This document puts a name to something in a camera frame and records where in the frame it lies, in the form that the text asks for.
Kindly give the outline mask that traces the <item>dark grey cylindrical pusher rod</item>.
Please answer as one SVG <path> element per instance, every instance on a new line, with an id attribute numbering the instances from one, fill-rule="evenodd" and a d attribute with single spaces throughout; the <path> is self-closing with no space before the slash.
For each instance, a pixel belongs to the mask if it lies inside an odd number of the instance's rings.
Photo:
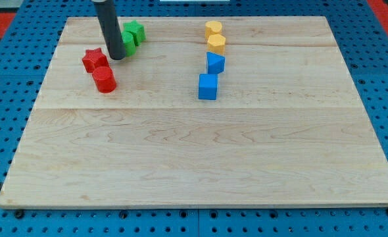
<path id="1" fill-rule="evenodd" d="M 121 60 L 126 56 L 113 0 L 92 0 L 109 56 Z"/>

